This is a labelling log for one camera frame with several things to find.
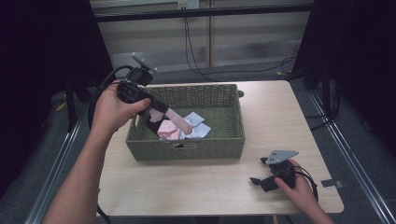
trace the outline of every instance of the wooden table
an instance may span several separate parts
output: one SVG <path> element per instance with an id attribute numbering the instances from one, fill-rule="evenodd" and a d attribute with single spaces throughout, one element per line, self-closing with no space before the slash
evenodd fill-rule
<path id="1" fill-rule="evenodd" d="M 240 160 L 136 161 L 125 144 L 127 123 L 108 147 L 100 183 L 102 209 L 110 216 L 134 217 L 298 213 L 281 190 L 264 192 L 249 180 L 270 176 L 260 158 L 280 149 L 300 152 L 294 159 L 318 184 L 322 208 L 342 212 L 337 189 L 320 184 L 331 177 L 290 84 L 235 84 L 245 93 L 240 105 L 246 143 Z"/>

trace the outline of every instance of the wicker basket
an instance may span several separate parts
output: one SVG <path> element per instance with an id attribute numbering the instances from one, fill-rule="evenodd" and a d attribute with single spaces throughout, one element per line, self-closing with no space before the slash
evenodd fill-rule
<path id="1" fill-rule="evenodd" d="M 145 91 L 166 102 L 181 117 L 196 112 L 212 128 L 203 139 L 160 141 L 146 127 L 149 112 L 131 122 L 126 144 L 137 161 L 239 159 L 245 144 L 236 85 L 151 87 Z"/>

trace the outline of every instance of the person's right hand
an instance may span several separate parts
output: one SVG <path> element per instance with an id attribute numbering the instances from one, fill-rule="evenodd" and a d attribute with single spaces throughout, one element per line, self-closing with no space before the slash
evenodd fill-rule
<path id="1" fill-rule="evenodd" d="M 300 164 L 296 161 L 291 159 L 289 159 L 289 161 L 294 166 L 300 167 Z M 295 167 L 294 170 L 297 172 L 301 172 L 301 169 L 298 167 Z M 314 194 L 312 193 L 312 189 L 303 175 L 296 174 L 294 189 L 291 189 L 282 179 L 278 177 L 275 178 L 275 182 L 279 186 L 279 188 L 288 195 L 291 202 L 301 211 L 306 213 L 306 209 L 314 205 L 318 205 L 318 202 L 315 199 Z"/>

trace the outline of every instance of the folded cloth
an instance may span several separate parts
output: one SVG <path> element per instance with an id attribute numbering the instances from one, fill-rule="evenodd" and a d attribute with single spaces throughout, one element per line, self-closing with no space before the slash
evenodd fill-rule
<path id="1" fill-rule="evenodd" d="M 198 124 L 202 123 L 205 121 L 201 116 L 199 116 L 195 112 L 191 112 L 188 116 L 186 116 L 184 119 L 190 121 L 191 127 L 196 127 Z"/>
<path id="2" fill-rule="evenodd" d="M 160 137 L 169 138 L 173 133 L 178 130 L 177 126 L 171 120 L 165 119 L 163 123 L 161 123 L 160 128 L 158 129 L 157 134 Z"/>
<path id="3" fill-rule="evenodd" d="M 195 112 L 191 112 L 184 118 L 192 127 L 192 132 L 187 134 L 185 138 L 205 138 L 207 134 L 212 130 L 209 126 L 204 124 L 204 118 L 199 116 Z"/>
<path id="4" fill-rule="evenodd" d="M 187 117 L 184 118 L 186 122 L 192 127 L 192 132 L 190 134 L 183 133 L 172 120 L 163 120 L 157 134 L 161 139 L 167 140 L 177 140 L 185 138 L 205 138 L 209 132 L 212 130 L 209 126 L 203 123 L 205 119 L 191 112 Z"/>
<path id="5" fill-rule="evenodd" d="M 205 138 L 210 130 L 212 129 L 209 126 L 204 123 L 200 123 L 192 128 L 192 133 L 187 134 L 186 138 Z"/>

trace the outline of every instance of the black cable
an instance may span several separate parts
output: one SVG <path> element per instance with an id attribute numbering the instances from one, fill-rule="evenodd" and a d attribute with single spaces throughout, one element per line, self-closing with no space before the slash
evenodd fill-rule
<path id="1" fill-rule="evenodd" d="M 93 97 L 90 100 L 90 106 L 88 108 L 88 125 L 89 128 L 91 129 L 92 126 L 92 120 L 93 120 L 93 113 L 95 112 L 95 107 L 96 107 L 96 102 L 98 101 L 100 95 L 102 92 L 114 81 L 116 80 L 116 73 L 120 71 L 121 69 L 128 68 L 129 70 L 132 70 L 133 67 L 130 65 L 123 65 L 120 66 L 116 69 L 114 69 L 106 78 L 105 80 L 101 83 L 99 88 L 96 90 L 96 92 L 93 94 Z"/>
<path id="2" fill-rule="evenodd" d="M 291 218 L 290 218 L 289 216 L 285 216 L 285 217 L 286 217 L 286 219 L 288 220 L 288 222 L 289 222 L 290 224 L 294 224 L 294 222 L 291 221 Z"/>
<path id="3" fill-rule="evenodd" d="M 209 77 L 206 77 L 208 75 L 214 75 L 214 74 L 222 74 L 222 73 L 258 73 L 258 72 L 270 71 L 270 70 L 276 69 L 276 68 L 278 68 L 280 66 L 283 66 L 285 63 L 291 62 L 291 60 L 288 60 L 287 62 L 285 62 L 287 59 L 295 58 L 295 57 L 288 57 L 288 58 L 284 59 L 282 61 L 282 63 L 279 64 L 279 65 L 276 65 L 276 66 L 270 67 L 270 68 L 266 68 L 266 69 L 260 69 L 260 70 L 246 70 L 246 71 L 236 70 L 236 71 L 218 71 L 218 72 L 204 73 L 204 72 L 201 72 L 201 70 L 198 68 L 198 65 L 197 65 L 197 63 L 195 61 L 195 56 L 194 56 L 194 53 L 193 53 L 193 50 L 192 50 L 192 43 L 191 43 L 191 38 L 190 38 L 190 26 L 189 26 L 189 22 L 188 22 L 187 18 L 184 18 L 184 29 L 185 29 L 185 37 L 186 37 L 186 58 L 187 58 L 187 64 L 189 65 L 189 68 L 190 68 L 190 70 L 192 72 L 194 72 L 194 73 L 196 73 L 198 75 L 201 75 L 203 78 L 205 78 L 206 80 L 209 80 L 209 81 L 219 82 L 218 80 L 214 80 L 214 79 L 211 79 Z M 188 41 L 190 43 L 191 56 L 192 56 L 192 59 L 194 61 L 194 65 L 195 65 L 195 69 L 196 70 L 194 70 L 192 68 L 191 64 L 190 64 L 190 60 L 189 60 L 189 56 L 188 56 L 188 50 L 187 50 Z"/>
<path id="4" fill-rule="evenodd" d="M 88 108 L 88 126 L 91 129 L 92 127 L 92 121 L 93 121 L 93 115 L 95 112 L 95 107 L 96 107 L 96 103 L 99 99 L 99 97 L 102 95 L 103 91 L 105 89 L 107 89 L 108 86 L 112 85 L 112 84 L 119 84 L 119 82 L 113 82 L 114 80 L 116 80 L 116 73 L 118 71 L 120 71 L 121 69 L 127 68 L 129 70 L 134 69 L 132 66 L 130 65 L 124 65 L 124 66 L 120 66 L 116 69 L 114 69 L 106 78 L 105 80 L 101 83 L 101 85 L 99 86 L 99 88 L 96 90 L 95 94 L 93 95 L 93 97 L 90 100 L 90 105 Z M 105 220 L 105 222 L 107 224 L 111 224 L 111 220 L 110 217 L 108 215 L 106 215 L 106 213 L 102 210 L 102 208 L 99 206 L 99 204 L 97 205 L 96 211 L 98 212 L 98 214 Z"/>
<path id="5" fill-rule="evenodd" d="M 314 182 L 314 179 L 312 179 L 312 177 L 310 177 L 310 175 L 306 175 L 302 172 L 295 171 L 294 173 L 297 175 L 303 175 L 306 179 L 308 179 L 309 183 L 311 184 L 312 192 L 314 193 L 315 199 L 318 202 L 319 201 L 319 199 L 318 199 L 318 185 Z"/>
<path id="6" fill-rule="evenodd" d="M 296 59 L 297 57 L 295 57 L 295 56 L 293 56 L 293 57 L 288 57 L 288 58 L 285 58 L 285 59 L 283 59 L 282 60 L 282 74 L 281 75 L 285 75 L 285 63 L 289 63 L 289 62 L 291 62 L 292 60 L 294 60 L 294 59 Z"/>
<path id="7" fill-rule="evenodd" d="M 328 120 L 327 120 L 327 121 L 324 121 L 323 123 L 319 124 L 319 125 L 316 126 L 316 127 L 310 128 L 311 131 L 314 131 L 314 130 L 316 130 L 316 129 L 319 129 L 319 128 L 325 126 L 325 125 L 329 125 L 329 124 L 332 123 L 332 122 L 335 120 L 335 118 L 337 117 L 338 112 L 339 112 L 339 109 L 340 109 L 340 104 L 341 104 L 341 101 L 340 101 L 340 90 L 339 90 L 338 87 L 335 89 L 335 93 L 334 93 L 334 96 L 333 96 L 332 101 L 333 101 L 334 110 L 331 112 L 330 115 L 328 115 L 328 117 L 329 117 Z M 310 119 L 310 118 L 313 118 L 313 119 L 315 119 L 315 118 L 323 119 L 323 118 L 327 117 L 327 115 L 305 116 L 305 117 L 308 118 L 308 119 Z"/>
<path id="8" fill-rule="evenodd" d="M 102 210 L 102 208 L 97 206 L 96 211 L 99 213 L 99 215 L 105 220 L 107 224 L 111 224 L 110 216 L 106 215 L 106 213 Z"/>

